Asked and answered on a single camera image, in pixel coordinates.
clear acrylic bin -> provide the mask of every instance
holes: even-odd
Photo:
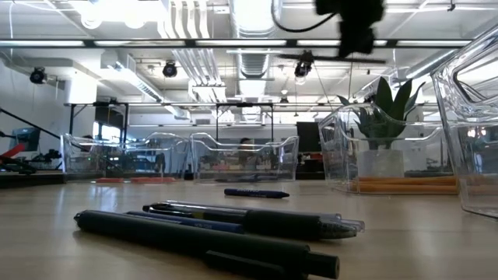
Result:
[[[465,211],[498,218],[498,26],[433,73]]]
[[[376,114],[376,129],[396,138],[368,138],[360,118]],[[340,107],[320,124],[328,185],[357,194],[457,194],[440,122],[401,122],[373,104]]]
[[[198,182],[295,180],[299,137],[265,145],[222,144],[206,133],[190,137],[194,179]]]
[[[63,170],[70,178],[97,182],[169,183],[184,178],[188,139],[152,133],[123,144],[62,135]]]

table surface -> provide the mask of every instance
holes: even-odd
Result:
[[[0,190],[0,279],[244,279],[200,260],[78,231],[84,209],[124,212],[175,199],[362,219],[349,240],[309,243],[341,258],[340,279],[496,280],[498,222],[461,210],[456,196],[357,196],[323,181],[240,184],[290,198],[233,198],[224,184],[86,184]]]

white pot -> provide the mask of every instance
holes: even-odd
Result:
[[[403,152],[390,149],[358,153],[358,177],[404,177]]]

succulent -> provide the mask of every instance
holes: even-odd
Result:
[[[386,149],[389,149],[393,139],[397,138],[405,130],[404,124],[390,121],[380,110],[391,119],[406,121],[408,114],[415,109],[415,101],[424,85],[425,83],[420,85],[416,93],[410,97],[410,93],[412,93],[412,80],[410,79],[399,88],[393,100],[388,81],[384,77],[380,78],[374,102],[377,107],[373,110],[373,113],[369,113],[363,107],[359,111],[355,111],[359,118],[359,121],[355,121],[358,124],[359,131],[367,138],[375,138],[375,140],[369,141],[371,149],[378,149],[379,145],[385,145]],[[351,105],[346,98],[342,96],[338,96],[338,98],[341,100],[342,105]]]

pen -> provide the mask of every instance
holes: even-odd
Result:
[[[225,195],[244,196],[252,198],[287,198],[289,194],[283,191],[260,191],[246,189],[225,189]]]
[[[86,210],[76,214],[78,227],[88,233],[202,257],[213,267],[245,274],[272,271],[286,279],[303,275],[337,278],[336,256],[310,251],[308,245],[256,236],[179,226],[132,215]]]
[[[228,208],[228,209],[238,209],[238,210],[261,210],[260,208],[251,208],[251,207],[237,207],[237,206],[227,206],[227,205],[205,205],[201,203],[196,203],[196,202],[187,202],[187,201],[173,201],[173,200],[168,200],[165,201],[166,203],[174,203],[174,204],[182,204],[182,205],[192,205],[192,206],[203,206],[203,207],[216,207],[216,208]],[[340,223],[347,225],[347,226],[352,226],[356,229],[358,232],[364,232],[365,231],[365,222],[364,221],[357,221],[357,220],[350,220],[350,219],[343,219],[341,214],[339,213],[314,213],[314,212],[294,212],[294,211],[288,211],[288,210],[272,210],[274,212],[283,212],[283,213],[291,213],[291,214],[297,214],[297,215],[318,215],[320,216],[321,219],[325,220],[332,220],[332,221],[340,221]]]
[[[219,230],[219,231],[224,231],[224,232],[228,232],[228,233],[244,233],[244,230],[242,229],[242,225],[237,225],[237,224],[228,223],[228,222],[213,222],[213,221],[207,221],[207,220],[201,220],[201,219],[191,219],[191,218],[185,218],[185,217],[178,217],[178,216],[174,216],[174,215],[160,215],[160,214],[154,214],[154,213],[148,213],[148,212],[136,212],[136,211],[126,212],[125,214],[133,215],[133,216],[140,216],[140,217],[144,217],[144,218],[151,218],[151,219],[161,219],[161,220],[165,220],[166,222],[177,222],[183,226],[195,226],[198,228]]]
[[[355,227],[344,225],[340,220],[264,209],[244,210],[159,202],[145,205],[143,211],[164,215],[168,215],[167,212],[182,212],[195,219],[241,224],[244,231],[250,233],[305,240],[350,238],[356,236],[357,232]]]

